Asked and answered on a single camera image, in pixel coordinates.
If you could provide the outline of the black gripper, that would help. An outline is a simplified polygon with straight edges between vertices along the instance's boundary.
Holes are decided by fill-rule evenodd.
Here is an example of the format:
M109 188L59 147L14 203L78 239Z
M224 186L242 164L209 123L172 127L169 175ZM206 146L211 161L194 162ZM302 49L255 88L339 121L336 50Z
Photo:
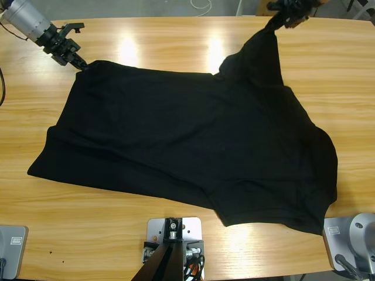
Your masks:
M285 27L295 28L302 22L309 19L309 14L313 8L320 6L317 0L277 0L267 3L269 11L277 11L285 20Z
M88 64L82 59L77 52L80 46L73 40L67 39L66 36L70 31L80 33L80 24L65 24L57 28L51 24L49 28L44 30L43 34L37 38L36 44L43 47L43 51L52 55L52 59L61 66L70 63L78 70L87 69Z

